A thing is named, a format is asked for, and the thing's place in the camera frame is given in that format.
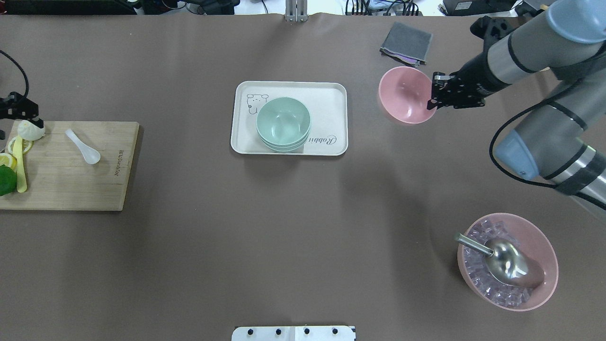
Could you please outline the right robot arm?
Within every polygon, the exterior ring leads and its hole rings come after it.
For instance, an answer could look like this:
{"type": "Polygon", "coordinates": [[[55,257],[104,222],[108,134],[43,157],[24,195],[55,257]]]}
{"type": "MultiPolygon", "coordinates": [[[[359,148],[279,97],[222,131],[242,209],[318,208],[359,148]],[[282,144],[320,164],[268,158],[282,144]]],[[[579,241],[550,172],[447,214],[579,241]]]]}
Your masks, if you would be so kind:
{"type": "Polygon", "coordinates": [[[481,107],[487,96],[550,70],[558,86],[498,128],[491,161],[512,179],[604,211],[605,156],[580,136],[605,116],[605,6],[557,0],[517,28],[482,17],[470,30],[483,51],[459,71],[433,74],[427,108],[481,107]]]}

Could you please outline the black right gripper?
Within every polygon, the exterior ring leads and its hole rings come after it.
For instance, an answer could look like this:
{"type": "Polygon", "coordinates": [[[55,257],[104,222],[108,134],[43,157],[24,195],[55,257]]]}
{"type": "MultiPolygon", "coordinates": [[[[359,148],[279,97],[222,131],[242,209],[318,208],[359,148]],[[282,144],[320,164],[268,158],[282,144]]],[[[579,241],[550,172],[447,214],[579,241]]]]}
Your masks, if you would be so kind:
{"type": "Polygon", "coordinates": [[[490,71],[487,56],[479,54],[450,75],[434,72],[433,86],[444,88],[441,95],[433,95],[427,101],[427,110],[478,108],[485,105],[486,97],[498,91],[498,80],[490,71]]]}

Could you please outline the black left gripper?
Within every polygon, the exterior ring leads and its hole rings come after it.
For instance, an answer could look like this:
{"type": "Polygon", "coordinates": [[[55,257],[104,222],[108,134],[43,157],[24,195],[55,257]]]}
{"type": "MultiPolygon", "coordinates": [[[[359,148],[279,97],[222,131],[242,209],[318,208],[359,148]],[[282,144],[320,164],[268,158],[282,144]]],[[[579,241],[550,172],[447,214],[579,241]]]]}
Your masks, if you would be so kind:
{"type": "Polygon", "coordinates": [[[0,99],[1,119],[38,119],[38,116],[38,105],[16,91],[0,99]]]}

